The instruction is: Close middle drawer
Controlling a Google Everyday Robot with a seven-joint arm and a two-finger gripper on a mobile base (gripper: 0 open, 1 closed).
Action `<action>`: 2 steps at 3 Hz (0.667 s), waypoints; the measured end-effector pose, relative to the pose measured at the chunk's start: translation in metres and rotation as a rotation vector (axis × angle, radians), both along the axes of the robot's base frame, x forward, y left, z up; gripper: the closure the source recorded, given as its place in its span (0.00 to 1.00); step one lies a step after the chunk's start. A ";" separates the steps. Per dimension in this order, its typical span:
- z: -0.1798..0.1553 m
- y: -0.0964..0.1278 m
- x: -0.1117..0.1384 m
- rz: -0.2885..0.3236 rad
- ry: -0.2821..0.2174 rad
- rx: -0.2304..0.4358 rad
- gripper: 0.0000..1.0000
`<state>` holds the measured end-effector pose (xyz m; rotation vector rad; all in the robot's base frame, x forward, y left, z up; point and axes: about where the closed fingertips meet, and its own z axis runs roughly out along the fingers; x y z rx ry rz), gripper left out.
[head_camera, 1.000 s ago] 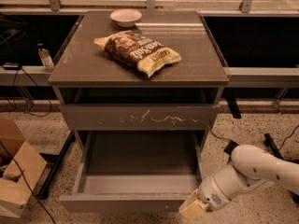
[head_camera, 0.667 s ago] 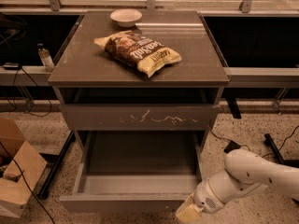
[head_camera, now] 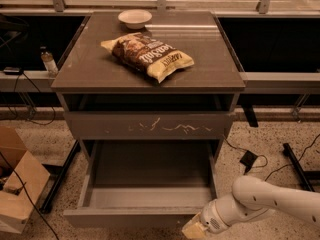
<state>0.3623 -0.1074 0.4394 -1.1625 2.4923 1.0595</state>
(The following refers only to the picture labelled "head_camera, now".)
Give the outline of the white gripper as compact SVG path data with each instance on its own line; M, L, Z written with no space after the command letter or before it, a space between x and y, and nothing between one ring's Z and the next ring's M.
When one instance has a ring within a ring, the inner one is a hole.
M226 217L231 212L231 199L222 197L210 201L200 214L196 214L182 227L182 233L189 240L204 239L207 232L219 234L226 231L230 225Z

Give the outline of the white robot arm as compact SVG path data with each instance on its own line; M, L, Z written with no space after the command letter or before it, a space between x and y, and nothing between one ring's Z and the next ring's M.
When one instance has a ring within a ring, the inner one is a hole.
M254 222L271 216L275 210L320 227L320 194L284 188L259 178L241 176L231 192L207 203L182 228L191 240L207 239L237 223Z

